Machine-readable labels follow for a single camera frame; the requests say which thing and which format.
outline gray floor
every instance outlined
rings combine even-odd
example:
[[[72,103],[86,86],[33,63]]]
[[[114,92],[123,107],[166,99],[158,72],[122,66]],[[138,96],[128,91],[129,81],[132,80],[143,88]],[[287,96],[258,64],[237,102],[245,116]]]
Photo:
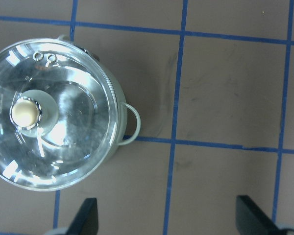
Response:
[[[66,227],[87,197],[99,235],[238,234],[238,194],[294,226],[293,0],[0,0],[0,50],[74,24],[141,114],[140,137],[57,193],[0,178],[0,234]]]

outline metal handle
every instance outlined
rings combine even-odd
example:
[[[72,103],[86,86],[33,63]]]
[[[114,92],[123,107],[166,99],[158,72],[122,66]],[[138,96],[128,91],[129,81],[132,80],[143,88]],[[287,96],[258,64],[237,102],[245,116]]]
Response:
[[[133,106],[131,106],[127,103],[122,103],[122,105],[125,105],[126,108],[128,108],[130,111],[132,111],[136,117],[136,130],[135,130],[134,134],[129,139],[123,140],[120,143],[118,143],[118,145],[127,145],[129,143],[132,143],[136,139],[136,137],[138,136],[139,131],[141,130],[141,117],[139,116],[139,113],[137,112],[137,110]]]

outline pot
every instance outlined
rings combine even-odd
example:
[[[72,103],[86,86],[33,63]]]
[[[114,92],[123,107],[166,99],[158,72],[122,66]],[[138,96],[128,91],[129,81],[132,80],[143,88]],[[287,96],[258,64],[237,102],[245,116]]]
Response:
[[[81,181],[140,131],[113,74],[61,39],[25,40],[0,52],[0,177],[30,190]],[[123,140],[128,109],[136,131]]]

